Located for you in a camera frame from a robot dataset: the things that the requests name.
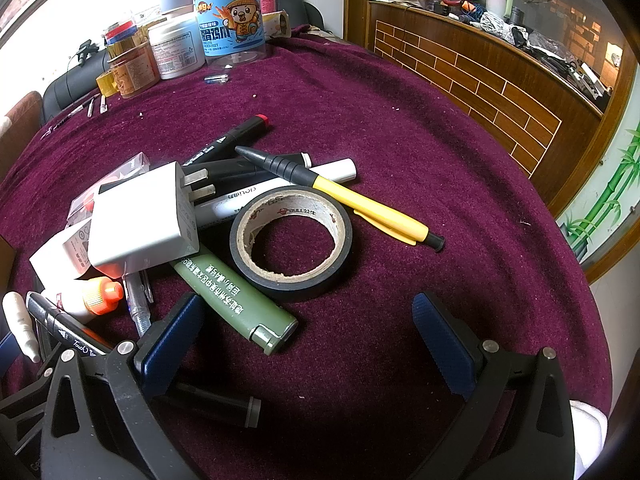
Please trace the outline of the black marker pen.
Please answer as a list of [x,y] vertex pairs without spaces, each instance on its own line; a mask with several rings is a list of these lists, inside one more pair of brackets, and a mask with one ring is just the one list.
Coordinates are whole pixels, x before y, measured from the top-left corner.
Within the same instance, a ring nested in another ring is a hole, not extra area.
[[105,356],[113,350],[111,344],[39,292],[27,294],[26,308],[50,336],[67,348],[76,349],[82,356]]

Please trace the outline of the white bottle orange cap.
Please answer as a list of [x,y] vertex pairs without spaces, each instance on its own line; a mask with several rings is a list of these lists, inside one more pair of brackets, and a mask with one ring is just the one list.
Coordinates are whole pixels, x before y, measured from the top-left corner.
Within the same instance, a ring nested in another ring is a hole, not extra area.
[[106,276],[58,281],[43,289],[42,294],[81,323],[114,311],[125,296],[122,284]]

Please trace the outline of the clear ballpoint pen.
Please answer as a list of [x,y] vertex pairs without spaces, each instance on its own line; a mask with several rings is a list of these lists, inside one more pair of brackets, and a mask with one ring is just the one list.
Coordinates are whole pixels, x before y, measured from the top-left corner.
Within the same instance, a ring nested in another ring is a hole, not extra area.
[[138,336],[142,337],[151,327],[150,304],[154,302],[149,279],[145,271],[122,277],[128,311]]

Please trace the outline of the white small tube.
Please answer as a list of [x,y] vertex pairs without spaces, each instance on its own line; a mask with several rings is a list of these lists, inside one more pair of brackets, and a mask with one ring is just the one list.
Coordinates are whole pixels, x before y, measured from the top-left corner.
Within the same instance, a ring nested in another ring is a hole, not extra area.
[[38,340],[23,297],[18,292],[7,292],[2,299],[2,309],[18,348],[33,363],[40,363]]

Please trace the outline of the small white box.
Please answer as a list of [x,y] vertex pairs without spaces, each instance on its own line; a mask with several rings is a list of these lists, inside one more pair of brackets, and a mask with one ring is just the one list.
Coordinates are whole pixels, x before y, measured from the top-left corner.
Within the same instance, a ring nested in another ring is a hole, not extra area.
[[127,245],[126,230],[99,219],[93,226],[91,218],[68,226],[49,238],[30,257],[40,280],[81,278],[91,268],[109,278],[122,276],[122,256]]

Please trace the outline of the white power adapter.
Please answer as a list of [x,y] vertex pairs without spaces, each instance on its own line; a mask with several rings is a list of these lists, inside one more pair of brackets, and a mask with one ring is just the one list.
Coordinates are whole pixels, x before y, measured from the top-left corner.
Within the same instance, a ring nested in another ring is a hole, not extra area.
[[90,224],[90,263],[121,278],[198,252],[194,202],[214,194],[215,187],[192,186],[207,178],[205,169],[185,174],[178,162],[170,162],[99,193]]

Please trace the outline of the black electrical tape roll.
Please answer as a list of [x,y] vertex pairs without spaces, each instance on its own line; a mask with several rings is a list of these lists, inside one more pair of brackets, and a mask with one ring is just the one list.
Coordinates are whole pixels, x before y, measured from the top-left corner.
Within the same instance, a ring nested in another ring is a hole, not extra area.
[[236,215],[230,249],[236,267],[265,292],[322,292],[350,272],[352,222],[336,200],[284,186],[258,195]]

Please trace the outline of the black marker red cap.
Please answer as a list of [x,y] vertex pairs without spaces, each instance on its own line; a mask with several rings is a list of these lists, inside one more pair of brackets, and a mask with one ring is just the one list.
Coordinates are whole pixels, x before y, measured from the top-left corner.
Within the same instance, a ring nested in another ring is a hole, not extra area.
[[228,132],[213,140],[191,156],[182,164],[183,168],[204,162],[214,162],[227,156],[241,141],[250,141],[255,136],[266,132],[269,128],[269,119],[263,114],[257,114],[248,118],[242,124],[230,129]]

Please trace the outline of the maroon velvet tablecloth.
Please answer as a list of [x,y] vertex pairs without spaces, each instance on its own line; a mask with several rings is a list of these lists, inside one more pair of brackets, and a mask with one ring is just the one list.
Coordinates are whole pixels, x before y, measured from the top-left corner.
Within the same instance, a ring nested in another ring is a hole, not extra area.
[[252,394],[255,430],[194,396],[157,413],[212,479],[402,479],[451,424],[459,402],[412,322],[432,292],[483,339],[531,354],[551,347],[568,395],[612,404],[610,352],[572,251],[503,145],[436,87],[358,47],[296,32],[226,84],[203,72],[111,100],[41,130],[1,185],[1,234],[14,248],[12,289],[34,284],[30,256],[64,226],[70,202],[138,153],[182,162],[250,116],[256,145],[350,158],[356,190],[425,223],[442,252],[394,240],[360,218],[335,284],[288,304],[298,326],[266,356],[214,312],[184,363],[192,384]]

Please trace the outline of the black leather sofa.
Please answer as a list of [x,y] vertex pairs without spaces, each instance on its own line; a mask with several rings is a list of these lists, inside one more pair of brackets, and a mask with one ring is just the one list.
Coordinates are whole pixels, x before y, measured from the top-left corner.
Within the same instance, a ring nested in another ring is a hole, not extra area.
[[96,78],[108,70],[107,50],[90,55],[85,63],[68,70],[52,81],[42,97],[40,125],[50,122],[67,107],[96,90]]

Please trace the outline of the orange label jar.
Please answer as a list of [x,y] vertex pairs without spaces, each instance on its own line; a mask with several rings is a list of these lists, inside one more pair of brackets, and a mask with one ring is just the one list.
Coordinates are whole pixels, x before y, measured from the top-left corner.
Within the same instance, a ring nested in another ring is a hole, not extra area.
[[124,99],[137,96],[160,81],[160,72],[147,41],[134,44],[126,40],[123,46],[108,46],[107,52],[110,55],[110,71]]

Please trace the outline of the wooden brick-pattern cabinet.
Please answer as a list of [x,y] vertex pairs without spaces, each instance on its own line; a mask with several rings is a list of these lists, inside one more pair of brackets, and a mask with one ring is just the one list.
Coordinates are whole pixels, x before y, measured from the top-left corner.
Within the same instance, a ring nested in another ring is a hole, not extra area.
[[631,96],[623,53],[606,110],[530,55],[451,18],[401,4],[344,0],[344,37],[414,73],[487,130],[558,216],[597,169]]

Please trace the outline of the white plastic jar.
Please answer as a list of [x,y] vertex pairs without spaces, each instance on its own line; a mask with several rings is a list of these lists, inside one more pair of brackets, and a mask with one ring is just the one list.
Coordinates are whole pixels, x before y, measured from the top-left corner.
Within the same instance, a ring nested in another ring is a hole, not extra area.
[[152,26],[149,43],[163,80],[189,75],[205,64],[201,32],[194,12]]

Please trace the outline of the blue cartoon label jar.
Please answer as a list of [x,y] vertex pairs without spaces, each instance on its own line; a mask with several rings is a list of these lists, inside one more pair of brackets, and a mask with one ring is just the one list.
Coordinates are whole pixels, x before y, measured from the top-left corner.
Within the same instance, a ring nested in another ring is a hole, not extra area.
[[194,0],[208,65],[239,65],[265,55],[260,0]]

